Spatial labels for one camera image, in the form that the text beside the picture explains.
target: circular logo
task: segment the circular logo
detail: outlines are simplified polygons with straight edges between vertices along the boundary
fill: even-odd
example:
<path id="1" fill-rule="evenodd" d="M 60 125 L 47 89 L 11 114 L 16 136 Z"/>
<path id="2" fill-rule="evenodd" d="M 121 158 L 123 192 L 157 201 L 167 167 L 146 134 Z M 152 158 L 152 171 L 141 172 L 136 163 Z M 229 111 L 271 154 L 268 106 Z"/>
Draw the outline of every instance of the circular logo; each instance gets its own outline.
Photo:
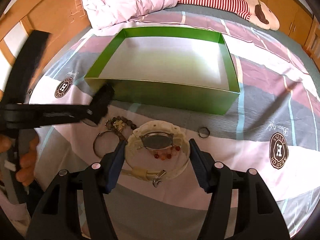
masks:
<path id="1" fill-rule="evenodd" d="M 281 133 L 277 132 L 271 137 L 269 151 L 271 165 L 281 169 L 289 156 L 287 142 Z"/>
<path id="2" fill-rule="evenodd" d="M 70 89 L 71 85 L 73 83 L 73 79 L 68 77 L 65 80 L 63 80 L 58 86 L 54 93 L 54 96 L 56 98 L 62 98 Z"/>

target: screw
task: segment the screw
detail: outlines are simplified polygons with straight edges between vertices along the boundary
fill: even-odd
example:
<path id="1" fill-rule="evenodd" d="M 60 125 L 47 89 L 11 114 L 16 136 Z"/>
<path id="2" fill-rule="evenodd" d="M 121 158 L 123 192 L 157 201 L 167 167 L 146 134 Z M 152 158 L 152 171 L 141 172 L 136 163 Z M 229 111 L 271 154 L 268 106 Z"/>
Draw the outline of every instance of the screw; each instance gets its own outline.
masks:
<path id="1" fill-rule="evenodd" d="M 59 171 L 59 175 L 60 176 L 65 176 L 65 175 L 67 175 L 67 173 L 68 173 L 68 171 L 67 170 L 61 170 L 61 171 Z"/>
<path id="2" fill-rule="evenodd" d="M 222 168 L 223 168 L 223 163 L 221 163 L 221 162 L 216 162 L 216 163 L 214 164 L 214 166 L 215 166 L 216 168 L 218 168 L 218 169 L 222 169 Z"/>
<path id="3" fill-rule="evenodd" d="M 251 174 L 251 175 L 256 175 L 258 172 L 257 172 L 257 170 L 256 169 L 249 169 L 249 173 Z"/>
<path id="4" fill-rule="evenodd" d="M 100 163 L 94 163 L 91 165 L 91 168 L 93 168 L 94 170 L 97 170 L 101 167 Z"/>

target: watch buckle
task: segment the watch buckle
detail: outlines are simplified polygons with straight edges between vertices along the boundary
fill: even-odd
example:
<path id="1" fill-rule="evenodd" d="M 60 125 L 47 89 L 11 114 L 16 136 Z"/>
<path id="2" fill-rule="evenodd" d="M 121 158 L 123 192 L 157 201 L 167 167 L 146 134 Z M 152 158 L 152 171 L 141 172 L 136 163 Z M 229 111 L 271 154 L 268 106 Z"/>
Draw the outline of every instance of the watch buckle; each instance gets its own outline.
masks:
<path id="1" fill-rule="evenodd" d="M 166 174 L 167 172 L 165 170 L 160 171 L 155 178 L 152 180 L 152 185 L 154 187 L 158 187 L 158 185 L 162 182 L 161 177 Z"/>

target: watch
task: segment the watch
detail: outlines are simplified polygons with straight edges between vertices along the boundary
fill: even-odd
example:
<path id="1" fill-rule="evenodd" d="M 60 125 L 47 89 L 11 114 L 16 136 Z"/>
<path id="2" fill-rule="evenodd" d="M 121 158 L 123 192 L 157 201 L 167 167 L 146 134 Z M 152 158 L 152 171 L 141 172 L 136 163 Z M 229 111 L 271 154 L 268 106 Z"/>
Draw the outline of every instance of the watch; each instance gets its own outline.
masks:
<path id="1" fill-rule="evenodd" d="M 174 145 L 180 147 L 186 156 L 185 162 L 179 168 L 172 171 L 148 171 L 131 164 L 133 157 L 142 147 L 149 150 L 164 150 Z M 132 170 L 122 169 L 121 173 L 144 181 L 152 181 L 153 186 L 157 187 L 163 180 L 174 179 L 179 176 L 186 169 L 189 156 L 190 144 L 180 127 L 165 121 L 150 121 L 135 129 L 133 134 L 128 138 L 124 157 Z"/>

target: white pillowcase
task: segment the white pillowcase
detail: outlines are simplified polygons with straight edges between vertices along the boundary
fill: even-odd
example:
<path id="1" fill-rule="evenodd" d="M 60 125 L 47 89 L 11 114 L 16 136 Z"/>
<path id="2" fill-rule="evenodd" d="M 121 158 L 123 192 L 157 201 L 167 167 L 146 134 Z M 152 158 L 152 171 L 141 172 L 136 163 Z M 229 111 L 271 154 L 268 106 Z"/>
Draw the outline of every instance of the white pillowcase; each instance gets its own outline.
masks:
<path id="1" fill-rule="evenodd" d="M 92 28 L 100 30 L 177 5 L 178 0 L 82 0 Z"/>

